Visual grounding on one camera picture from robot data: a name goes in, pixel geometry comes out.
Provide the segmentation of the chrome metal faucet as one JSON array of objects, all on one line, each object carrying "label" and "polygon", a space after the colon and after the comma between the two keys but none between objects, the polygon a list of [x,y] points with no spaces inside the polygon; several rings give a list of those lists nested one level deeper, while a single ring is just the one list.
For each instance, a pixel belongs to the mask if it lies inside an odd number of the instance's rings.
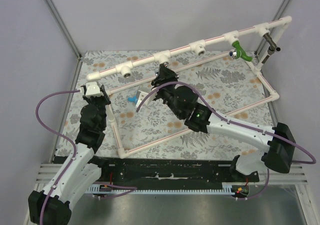
[{"label": "chrome metal faucet", "polygon": [[159,65],[158,71],[155,72],[156,78],[164,78],[169,72],[168,66],[164,63]]}]

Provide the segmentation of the green plastic faucet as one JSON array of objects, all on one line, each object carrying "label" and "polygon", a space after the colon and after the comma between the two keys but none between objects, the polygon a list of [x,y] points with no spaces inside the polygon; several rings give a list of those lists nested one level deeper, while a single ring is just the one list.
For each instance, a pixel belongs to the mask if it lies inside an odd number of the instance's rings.
[{"label": "green plastic faucet", "polygon": [[232,43],[232,47],[234,49],[229,51],[229,56],[232,59],[243,59],[247,62],[251,62],[253,60],[251,56],[247,55],[247,53],[241,47],[240,42],[238,40]]}]

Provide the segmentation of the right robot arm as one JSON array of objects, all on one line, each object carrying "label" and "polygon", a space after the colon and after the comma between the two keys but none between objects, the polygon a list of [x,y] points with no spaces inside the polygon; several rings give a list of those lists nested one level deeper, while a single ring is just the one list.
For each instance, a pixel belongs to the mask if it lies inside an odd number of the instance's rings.
[{"label": "right robot arm", "polygon": [[166,65],[160,64],[155,74],[151,82],[154,88],[159,88],[155,99],[161,99],[190,130],[227,136],[257,148],[248,157],[237,155],[232,161],[232,172],[248,176],[256,169],[268,168],[289,173],[295,140],[286,124],[262,126],[224,115],[207,103],[199,103],[200,95],[190,85],[178,82],[179,76]]}]

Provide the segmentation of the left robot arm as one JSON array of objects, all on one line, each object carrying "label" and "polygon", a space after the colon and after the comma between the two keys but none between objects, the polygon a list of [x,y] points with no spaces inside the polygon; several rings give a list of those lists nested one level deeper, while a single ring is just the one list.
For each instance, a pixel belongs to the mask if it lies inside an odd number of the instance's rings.
[{"label": "left robot arm", "polygon": [[73,150],[49,183],[28,197],[30,221],[37,225],[68,224],[73,208],[102,173],[95,153],[105,137],[106,110],[111,101],[96,81],[87,82],[79,92],[87,105],[80,111],[78,135],[75,140],[64,137]]}]

